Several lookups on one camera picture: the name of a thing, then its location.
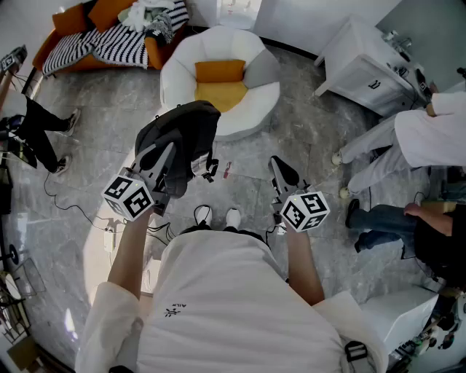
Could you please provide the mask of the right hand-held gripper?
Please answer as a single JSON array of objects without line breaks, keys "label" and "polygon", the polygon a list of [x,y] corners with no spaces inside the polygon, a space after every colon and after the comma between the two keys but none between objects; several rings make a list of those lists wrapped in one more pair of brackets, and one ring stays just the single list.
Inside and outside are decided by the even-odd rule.
[{"label": "right hand-held gripper", "polygon": [[277,193],[271,204],[275,222],[286,221],[295,232],[319,227],[331,212],[323,193],[312,190],[296,170],[276,155],[270,157],[268,166]]}]

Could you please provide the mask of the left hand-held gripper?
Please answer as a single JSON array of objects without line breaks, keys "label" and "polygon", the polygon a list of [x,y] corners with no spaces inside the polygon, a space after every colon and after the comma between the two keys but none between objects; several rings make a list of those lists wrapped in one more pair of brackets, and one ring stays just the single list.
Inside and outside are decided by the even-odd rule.
[{"label": "left hand-held gripper", "polygon": [[170,201],[165,176],[173,163],[175,144],[152,144],[136,156],[129,167],[121,169],[102,192],[113,212],[128,221],[153,210],[163,215]]}]

